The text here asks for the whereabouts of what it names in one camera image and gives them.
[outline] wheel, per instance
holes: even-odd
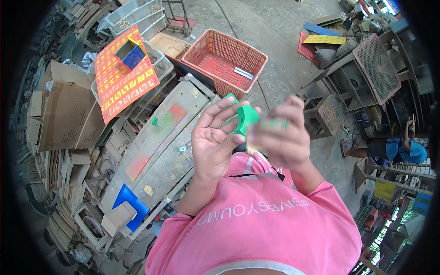
[[[183,34],[185,36],[189,36],[192,32],[192,28],[191,27],[186,27],[185,30],[183,31]]]

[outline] finger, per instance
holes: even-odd
[[[289,155],[293,159],[303,159],[308,152],[308,148],[303,144],[293,143],[290,140],[267,133],[255,136],[252,140],[252,144],[261,146],[267,152],[272,152],[273,154]]]
[[[304,113],[299,107],[292,105],[279,105],[269,111],[268,117],[276,118],[283,117],[289,119],[298,127],[304,127]]]
[[[223,109],[229,107],[232,103],[234,103],[234,98],[232,96],[226,97],[207,107],[200,118],[198,119],[194,128],[202,127],[206,128],[211,124],[213,118],[220,113]]]
[[[220,144],[216,147],[218,158],[227,158],[232,154],[232,151],[240,144],[243,144],[246,137],[240,134],[231,134],[226,136]]]
[[[292,105],[304,110],[304,101],[296,95],[288,95],[284,100],[284,105]]]
[[[223,123],[230,119],[231,117],[235,116],[237,114],[237,109],[240,108],[243,105],[249,106],[249,101],[243,101],[236,104],[232,104],[228,108],[222,110],[219,112],[214,118],[213,121],[209,124],[209,127],[211,128],[219,128],[223,125]]]
[[[300,130],[297,126],[293,125],[290,122],[287,122],[288,125],[286,128],[277,127],[277,126],[263,126],[261,124],[256,125],[252,132],[248,133],[251,136],[258,136],[260,134],[270,134],[273,136],[277,136],[280,138],[285,138],[286,140],[295,141],[300,136]]]
[[[254,107],[255,111],[257,112],[257,114],[261,114],[261,109],[259,107]],[[238,125],[238,117],[235,117],[233,119],[231,119],[230,121],[226,122],[221,128],[220,130],[222,130],[224,133],[231,133],[233,132]]]

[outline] concrete floor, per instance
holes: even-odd
[[[301,84],[318,70],[310,60],[297,52],[300,33],[310,34],[303,28],[304,24],[342,12],[338,5],[339,0],[306,0],[303,3],[295,0],[217,1],[221,8],[215,0],[185,1],[188,16],[198,20],[192,33],[200,37],[209,28],[231,36],[234,36],[235,32],[238,39],[269,57],[258,77],[259,84],[256,83],[251,92],[244,97],[253,106],[262,108],[263,113],[280,104],[286,95],[296,94]],[[183,16],[179,4],[173,6],[173,11]],[[189,43],[194,42],[181,34],[173,35]],[[346,119],[346,124],[351,125],[352,121]],[[352,173],[354,163],[358,159],[341,158],[339,143],[342,138],[345,138],[345,134],[338,133],[336,136],[313,140],[310,158],[324,178],[335,185],[350,213],[355,215],[360,206],[360,197],[367,185],[358,189],[356,194]]]

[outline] red plastic crate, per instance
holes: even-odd
[[[182,61],[214,80],[217,93],[240,100],[257,81],[268,56],[248,44],[214,29],[206,30],[183,55]],[[252,80],[236,72],[238,67]]]

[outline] orange perforated board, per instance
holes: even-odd
[[[146,52],[137,25],[134,25],[95,57],[96,85],[105,124],[139,97],[159,85],[159,79],[148,55],[131,72],[114,56],[128,38],[139,44]]]

